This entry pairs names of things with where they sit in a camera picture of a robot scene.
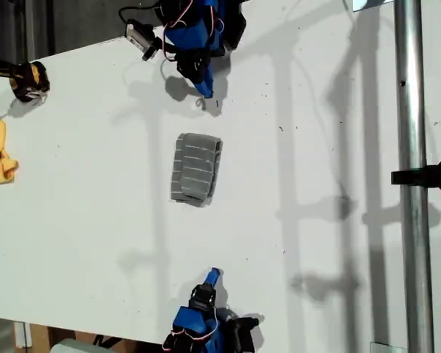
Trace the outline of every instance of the black connector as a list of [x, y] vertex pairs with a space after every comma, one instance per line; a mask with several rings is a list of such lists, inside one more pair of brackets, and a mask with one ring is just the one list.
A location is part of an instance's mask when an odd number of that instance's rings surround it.
[[441, 162], [438, 165], [427, 165], [408, 171], [394, 171], [392, 184], [441, 189]]

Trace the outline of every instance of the white wire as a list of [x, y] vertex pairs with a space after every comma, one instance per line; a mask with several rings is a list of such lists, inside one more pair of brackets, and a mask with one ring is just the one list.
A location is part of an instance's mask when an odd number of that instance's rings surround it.
[[213, 6], [211, 6], [211, 23], [212, 23], [211, 34], [209, 35], [209, 38], [211, 38], [212, 33], [214, 33], [214, 7]]
[[226, 28], [226, 25], [220, 18], [218, 18], [218, 21], [222, 23], [222, 29], [219, 31], [219, 34], [220, 34], [224, 31], [224, 29]]

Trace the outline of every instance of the table surface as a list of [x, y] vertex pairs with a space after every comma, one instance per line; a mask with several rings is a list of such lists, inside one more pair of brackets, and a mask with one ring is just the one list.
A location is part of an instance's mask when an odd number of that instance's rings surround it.
[[[434, 163], [441, 1], [423, 9]], [[42, 60], [43, 105], [13, 101], [0, 79], [20, 163], [0, 185], [1, 318], [161, 342], [216, 266], [218, 306], [264, 318], [261, 352], [406, 346], [392, 5], [250, 1], [244, 12], [210, 101], [122, 38]], [[182, 132], [223, 140], [205, 208], [170, 201]], [[441, 194], [430, 201], [438, 345]]]

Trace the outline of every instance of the silver pole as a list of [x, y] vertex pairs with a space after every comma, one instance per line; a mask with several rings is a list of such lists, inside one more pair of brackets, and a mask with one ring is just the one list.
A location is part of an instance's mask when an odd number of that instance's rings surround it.
[[[420, 0], [395, 0], [400, 169], [426, 165]], [[428, 193], [401, 186], [409, 353], [434, 353]]]

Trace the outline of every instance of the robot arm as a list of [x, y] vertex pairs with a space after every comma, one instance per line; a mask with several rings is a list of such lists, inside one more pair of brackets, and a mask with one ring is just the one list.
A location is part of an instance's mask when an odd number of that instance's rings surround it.
[[215, 283], [220, 271], [213, 268], [203, 284], [191, 293], [187, 307], [180, 307], [173, 329], [163, 343], [170, 353], [243, 353], [255, 352], [251, 330], [257, 318], [234, 318], [224, 321], [215, 307]]
[[[226, 54], [226, 49], [237, 48], [246, 28], [241, 12], [245, 0], [159, 0], [155, 9], [163, 24], [163, 36], [158, 38], [153, 27], [134, 19], [126, 24], [126, 38], [143, 53], [143, 60], [152, 58], [162, 50], [168, 61], [176, 62], [178, 72], [189, 79], [205, 98], [213, 96], [211, 58]], [[136, 10], [136, 7], [124, 9]], [[166, 53], [175, 54], [168, 57]]]

